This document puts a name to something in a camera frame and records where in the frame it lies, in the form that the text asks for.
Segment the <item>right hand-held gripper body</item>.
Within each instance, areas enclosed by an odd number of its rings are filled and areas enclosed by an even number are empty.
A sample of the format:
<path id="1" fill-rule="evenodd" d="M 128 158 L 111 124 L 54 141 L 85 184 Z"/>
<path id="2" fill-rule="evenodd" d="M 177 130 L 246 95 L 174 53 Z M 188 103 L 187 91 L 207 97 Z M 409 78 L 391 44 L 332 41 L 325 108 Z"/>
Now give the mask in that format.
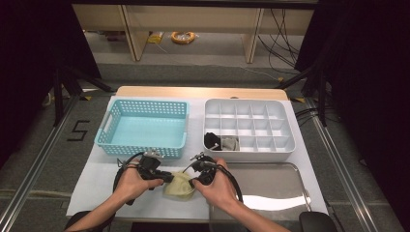
<path id="1" fill-rule="evenodd" d="M 192 163 L 185 169 L 187 171 L 192 168 L 194 172 L 199 172 L 199 176 L 189 180 L 189 184 L 193 187 L 193 181 L 197 180 L 204 186 L 209 186 L 215 178 L 217 163 L 203 152 L 191 158 Z"/>

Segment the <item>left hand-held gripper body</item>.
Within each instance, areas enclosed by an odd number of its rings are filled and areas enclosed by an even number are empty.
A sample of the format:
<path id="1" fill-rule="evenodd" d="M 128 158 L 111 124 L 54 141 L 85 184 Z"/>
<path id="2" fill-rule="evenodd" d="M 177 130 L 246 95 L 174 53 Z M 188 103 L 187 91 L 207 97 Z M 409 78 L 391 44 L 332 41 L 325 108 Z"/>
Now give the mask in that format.
<path id="1" fill-rule="evenodd" d="M 161 164 L 161 155 L 155 150 L 140 153 L 138 172 L 143 180 L 164 179 L 163 174 L 158 170 Z"/>

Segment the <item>black sock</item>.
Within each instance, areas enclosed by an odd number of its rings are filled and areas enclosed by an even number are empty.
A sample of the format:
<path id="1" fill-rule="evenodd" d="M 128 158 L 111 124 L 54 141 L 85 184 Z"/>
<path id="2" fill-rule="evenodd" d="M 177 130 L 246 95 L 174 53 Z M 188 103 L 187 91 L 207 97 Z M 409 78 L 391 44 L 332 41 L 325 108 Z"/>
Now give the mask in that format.
<path id="1" fill-rule="evenodd" d="M 207 149 L 213 151 L 221 150 L 220 138 L 212 132 L 206 132 L 204 135 L 204 145 Z"/>
<path id="2" fill-rule="evenodd" d="M 220 151 L 220 139 L 218 137 L 207 137 L 204 140 L 205 147 L 209 150 Z"/>

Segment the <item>grey sock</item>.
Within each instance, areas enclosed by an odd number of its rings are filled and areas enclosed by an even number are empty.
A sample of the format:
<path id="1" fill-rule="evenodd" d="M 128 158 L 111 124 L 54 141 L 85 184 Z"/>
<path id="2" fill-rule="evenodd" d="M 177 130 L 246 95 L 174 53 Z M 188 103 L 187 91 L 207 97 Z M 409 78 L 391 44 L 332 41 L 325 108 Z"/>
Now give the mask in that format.
<path id="1" fill-rule="evenodd" d="M 225 136 L 221 139 L 221 149 L 223 151 L 239 151 L 239 140 L 235 136 Z"/>

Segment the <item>light blue plastic basket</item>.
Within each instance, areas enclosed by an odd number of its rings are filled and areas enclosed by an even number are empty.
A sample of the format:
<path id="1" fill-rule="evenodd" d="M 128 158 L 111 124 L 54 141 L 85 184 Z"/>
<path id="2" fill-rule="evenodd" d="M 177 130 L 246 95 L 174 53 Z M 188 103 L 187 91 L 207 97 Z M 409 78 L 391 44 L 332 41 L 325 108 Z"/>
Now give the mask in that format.
<path id="1" fill-rule="evenodd" d="M 95 143 L 111 156 L 154 150 L 165 159 L 179 159 L 189 114 L 185 101 L 117 99 L 105 112 Z"/>

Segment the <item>translucent box lid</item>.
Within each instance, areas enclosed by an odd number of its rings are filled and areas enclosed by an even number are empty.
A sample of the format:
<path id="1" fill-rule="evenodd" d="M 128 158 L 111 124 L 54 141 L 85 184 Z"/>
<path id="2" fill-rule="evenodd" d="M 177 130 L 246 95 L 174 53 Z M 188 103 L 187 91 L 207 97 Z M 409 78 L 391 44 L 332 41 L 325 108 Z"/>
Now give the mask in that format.
<path id="1" fill-rule="evenodd" d="M 229 162 L 227 165 L 247 207 L 291 232 L 302 231 L 299 215 L 310 211 L 310 197 L 294 164 Z"/>

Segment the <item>white divided storage box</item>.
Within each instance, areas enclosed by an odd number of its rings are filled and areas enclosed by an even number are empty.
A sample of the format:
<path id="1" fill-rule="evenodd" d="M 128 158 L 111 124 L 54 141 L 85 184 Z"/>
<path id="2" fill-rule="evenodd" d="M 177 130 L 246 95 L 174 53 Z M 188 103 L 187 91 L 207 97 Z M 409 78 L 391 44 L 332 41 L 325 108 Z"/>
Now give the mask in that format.
<path id="1" fill-rule="evenodd" d="M 239 151 L 204 152 L 226 161 L 285 161 L 296 148 L 285 107 L 281 101 L 210 99 L 205 102 L 203 133 L 220 140 L 235 136 Z"/>

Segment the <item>person's right hand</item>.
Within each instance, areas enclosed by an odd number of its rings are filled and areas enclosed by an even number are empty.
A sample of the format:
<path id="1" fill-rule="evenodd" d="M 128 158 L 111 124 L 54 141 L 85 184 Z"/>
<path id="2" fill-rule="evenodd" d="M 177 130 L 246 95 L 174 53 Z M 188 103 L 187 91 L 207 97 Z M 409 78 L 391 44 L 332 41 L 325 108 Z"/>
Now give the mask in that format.
<path id="1" fill-rule="evenodd" d="M 236 190 L 221 170 L 216 172 L 214 181 L 209 186 L 202 185 L 202 187 L 197 188 L 197 190 L 209 203 L 221 210 L 223 210 L 227 203 L 239 201 L 236 197 Z"/>

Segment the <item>person's left hand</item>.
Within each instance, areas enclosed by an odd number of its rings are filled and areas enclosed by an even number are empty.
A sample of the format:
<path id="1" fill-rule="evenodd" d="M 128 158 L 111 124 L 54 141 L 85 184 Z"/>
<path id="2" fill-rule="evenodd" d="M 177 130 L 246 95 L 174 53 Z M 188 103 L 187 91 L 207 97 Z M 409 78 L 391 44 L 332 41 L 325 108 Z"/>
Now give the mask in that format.
<path id="1" fill-rule="evenodd" d="M 124 205 L 127 202 L 138 198 L 148 189 L 152 189 L 163 184 L 162 179 L 143 180 L 137 170 L 138 160 L 127 164 L 117 183 L 112 195 L 116 202 Z"/>

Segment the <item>black tripod stand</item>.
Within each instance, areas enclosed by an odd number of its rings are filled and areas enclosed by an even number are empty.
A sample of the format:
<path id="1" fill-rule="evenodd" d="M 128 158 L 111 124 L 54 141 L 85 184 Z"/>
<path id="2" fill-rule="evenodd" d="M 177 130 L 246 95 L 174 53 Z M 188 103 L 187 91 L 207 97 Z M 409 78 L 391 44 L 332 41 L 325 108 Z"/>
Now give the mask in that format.
<path id="1" fill-rule="evenodd" d="M 83 79 L 93 86 L 107 93 L 113 93 L 114 89 L 100 82 L 92 75 L 82 72 L 70 66 L 60 66 L 55 70 L 53 77 L 54 105 L 55 105 L 55 120 L 54 125 L 57 126 L 65 116 L 63 106 L 63 91 L 62 87 L 68 91 L 70 96 L 79 97 L 83 91 L 78 83 L 79 79 Z"/>
<path id="2" fill-rule="evenodd" d="M 311 66 L 300 72 L 287 81 L 282 82 L 277 89 L 284 90 L 285 88 L 295 84 L 296 82 L 306 79 L 306 82 L 301 90 L 304 97 L 312 97 L 314 93 L 318 94 L 318 117 L 323 127 L 327 126 L 325 118 L 325 102 L 326 102 L 326 80 L 323 71 L 315 66 Z"/>

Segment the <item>yellow packet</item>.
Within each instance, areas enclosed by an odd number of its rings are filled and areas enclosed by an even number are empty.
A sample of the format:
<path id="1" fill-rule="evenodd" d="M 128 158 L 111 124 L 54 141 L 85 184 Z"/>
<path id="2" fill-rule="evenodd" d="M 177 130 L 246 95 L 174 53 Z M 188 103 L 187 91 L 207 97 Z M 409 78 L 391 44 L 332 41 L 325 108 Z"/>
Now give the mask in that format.
<path id="1" fill-rule="evenodd" d="M 148 44 L 159 44 L 162 40 L 163 32 L 150 32 L 147 39 Z"/>

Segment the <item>dark brown box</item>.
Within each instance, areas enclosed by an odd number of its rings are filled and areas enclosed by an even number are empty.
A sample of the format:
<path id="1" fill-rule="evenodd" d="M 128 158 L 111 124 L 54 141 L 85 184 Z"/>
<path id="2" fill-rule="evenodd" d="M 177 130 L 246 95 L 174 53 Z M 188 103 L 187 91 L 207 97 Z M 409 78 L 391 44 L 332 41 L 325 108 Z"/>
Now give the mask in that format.
<path id="1" fill-rule="evenodd" d="M 126 39 L 123 31 L 105 31 L 104 35 L 109 42 L 120 42 Z"/>

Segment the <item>beige wooden desk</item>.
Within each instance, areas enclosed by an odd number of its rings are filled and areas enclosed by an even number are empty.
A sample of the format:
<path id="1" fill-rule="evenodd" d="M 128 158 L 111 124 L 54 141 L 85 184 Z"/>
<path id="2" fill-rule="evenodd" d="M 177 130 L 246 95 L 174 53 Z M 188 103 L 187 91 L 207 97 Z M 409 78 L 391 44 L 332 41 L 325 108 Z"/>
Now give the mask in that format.
<path id="1" fill-rule="evenodd" d="M 73 10 L 84 30 L 123 31 L 134 61 L 141 59 L 151 31 L 176 31 L 240 34 L 249 64 L 257 36 L 303 36 L 313 15 L 312 10 L 93 4 L 74 4 Z"/>

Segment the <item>black curtain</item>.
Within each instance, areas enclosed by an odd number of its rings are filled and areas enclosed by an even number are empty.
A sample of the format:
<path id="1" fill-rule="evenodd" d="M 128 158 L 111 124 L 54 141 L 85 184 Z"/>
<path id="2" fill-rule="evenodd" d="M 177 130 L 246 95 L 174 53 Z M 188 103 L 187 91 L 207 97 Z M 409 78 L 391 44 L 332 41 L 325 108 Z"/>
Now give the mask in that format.
<path id="1" fill-rule="evenodd" d="M 0 168 L 66 68 L 101 76 L 73 0 L 0 0 Z"/>
<path id="2" fill-rule="evenodd" d="M 318 0 L 296 69 L 313 63 L 347 13 L 325 76 L 359 153 L 410 232 L 410 0 Z"/>

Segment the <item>aluminium floor rail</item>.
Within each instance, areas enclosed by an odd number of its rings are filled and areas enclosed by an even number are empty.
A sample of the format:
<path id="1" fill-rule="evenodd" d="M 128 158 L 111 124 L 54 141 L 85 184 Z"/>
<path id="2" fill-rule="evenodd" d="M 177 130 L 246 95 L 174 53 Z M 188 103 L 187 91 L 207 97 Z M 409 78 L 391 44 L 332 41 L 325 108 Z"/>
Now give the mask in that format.
<path id="1" fill-rule="evenodd" d="M 13 227 L 28 195 L 34 184 L 37 182 L 44 166 L 51 154 L 53 147 L 58 140 L 61 131 L 64 129 L 70 113 L 79 101 L 79 96 L 70 97 L 66 106 L 63 108 L 63 116 L 60 121 L 52 128 L 42 149 L 36 156 L 33 164 L 30 166 L 23 181 L 15 191 L 5 211 L 0 215 L 0 232 L 9 232 Z"/>
<path id="2" fill-rule="evenodd" d="M 334 140 L 332 139 L 327 127 L 323 125 L 324 116 L 314 116 L 313 122 L 364 232 L 379 232 L 366 202 L 364 201 L 344 161 L 342 160 Z"/>

